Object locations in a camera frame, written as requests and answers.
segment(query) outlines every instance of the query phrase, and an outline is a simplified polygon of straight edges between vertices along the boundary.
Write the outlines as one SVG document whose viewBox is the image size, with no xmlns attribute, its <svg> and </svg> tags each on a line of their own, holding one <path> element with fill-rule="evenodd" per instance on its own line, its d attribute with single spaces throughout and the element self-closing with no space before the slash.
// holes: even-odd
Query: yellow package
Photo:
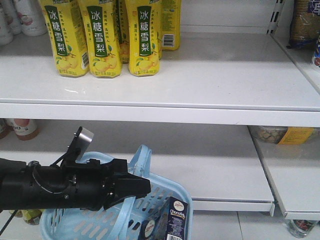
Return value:
<svg viewBox="0 0 320 240">
<path fill-rule="evenodd" d="M 138 77 L 155 75 L 160 68 L 158 31 L 159 0 L 125 0 L 129 19 L 129 70 Z"/>
<path fill-rule="evenodd" d="M 98 78 L 121 73 L 118 33 L 115 29 L 115 0 L 78 0 L 85 26 L 90 72 Z"/>
<path fill-rule="evenodd" d="M 115 19 L 123 64 L 129 62 L 129 22 L 125 0 L 116 0 Z"/>
<path fill-rule="evenodd" d="M 162 0 L 162 49 L 180 47 L 181 0 Z"/>
<path fill-rule="evenodd" d="M 88 49 L 76 0 L 39 0 L 60 75 L 80 77 L 89 70 Z"/>
</svg>

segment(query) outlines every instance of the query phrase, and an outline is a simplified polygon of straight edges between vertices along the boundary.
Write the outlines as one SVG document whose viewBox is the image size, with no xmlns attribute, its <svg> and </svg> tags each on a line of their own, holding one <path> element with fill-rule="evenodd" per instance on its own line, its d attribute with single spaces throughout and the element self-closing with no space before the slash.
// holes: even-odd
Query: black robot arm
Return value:
<svg viewBox="0 0 320 240">
<path fill-rule="evenodd" d="M 96 211 L 110 208 L 127 197 L 145 197 L 151 191 L 150 181 L 128 173 L 126 160 L 115 158 L 104 164 L 99 159 L 90 159 L 86 164 L 76 162 L 92 137 L 93 133 L 80 127 L 67 152 L 50 166 L 0 158 L 0 210 Z"/>
</svg>

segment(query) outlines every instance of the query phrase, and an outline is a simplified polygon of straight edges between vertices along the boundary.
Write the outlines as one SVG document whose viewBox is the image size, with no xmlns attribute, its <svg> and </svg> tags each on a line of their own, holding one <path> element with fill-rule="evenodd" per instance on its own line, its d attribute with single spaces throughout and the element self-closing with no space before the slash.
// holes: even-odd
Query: cable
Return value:
<svg viewBox="0 0 320 240">
<path fill-rule="evenodd" d="M 0 236 L 4 233 L 4 231 L 6 230 L 6 228 L 8 227 L 9 223 L 11 222 L 11 220 L 14 218 L 14 216 L 16 215 L 16 213 L 18 212 L 17 210 L 14 210 L 14 212 L 11 214 L 11 216 L 9 217 L 8 221 L 6 221 L 5 225 L 2 227 L 1 231 L 0 231 Z"/>
<path fill-rule="evenodd" d="M 59 157 L 54 163 L 52 163 L 50 166 L 55 166 L 57 165 L 61 160 L 63 160 L 66 156 L 70 155 L 70 154 L 74 154 L 76 153 L 76 151 L 70 151 L 70 152 L 66 152 L 65 154 L 63 154 L 61 157 Z"/>
</svg>

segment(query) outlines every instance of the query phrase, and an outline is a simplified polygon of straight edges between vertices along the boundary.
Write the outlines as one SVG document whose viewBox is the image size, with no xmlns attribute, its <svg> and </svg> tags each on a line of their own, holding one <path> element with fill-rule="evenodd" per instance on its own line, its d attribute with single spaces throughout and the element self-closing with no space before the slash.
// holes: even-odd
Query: light blue basket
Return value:
<svg viewBox="0 0 320 240">
<path fill-rule="evenodd" d="M 113 157 L 87 152 L 89 159 L 108 163 Z M 107 210 L 47 209 L 41 216 L 44 240 L 137 240 L 141 224 L 158 211 L 169 197 L 188 203 L 185 239 L 191 240 L 193 203 L 190 194 L 178 183 L 150 172 L 151 149 L 141 145 L 128 164 L 128 171 L 150 180 L 151 192 L 144 198 L 129 197 Z"/>
</svg>

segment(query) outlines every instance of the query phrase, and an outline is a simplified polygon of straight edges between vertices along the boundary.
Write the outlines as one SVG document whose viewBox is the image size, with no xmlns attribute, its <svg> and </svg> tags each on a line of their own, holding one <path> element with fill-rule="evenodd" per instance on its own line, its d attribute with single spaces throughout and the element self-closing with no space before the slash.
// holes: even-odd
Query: white bottle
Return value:
<svg viewBox="0 0 320 240">
<path fill-rule="evenodd" d="M 47 32 L 45 18 L 37 0 L 13 0 L 13 3 L 25 35 L 33 37 Z"/>
<path fill-rule="evenodd" d="M 10 43 L 14 35 L 7 24 L 4 9 L 0 1 L 0 46 Z"/>
<path fill-rule="evenodd" d="M 14 35 L 21 33 L 21 23 L 12 0 L 2 0 L 4 15 Z"/>
</svg>

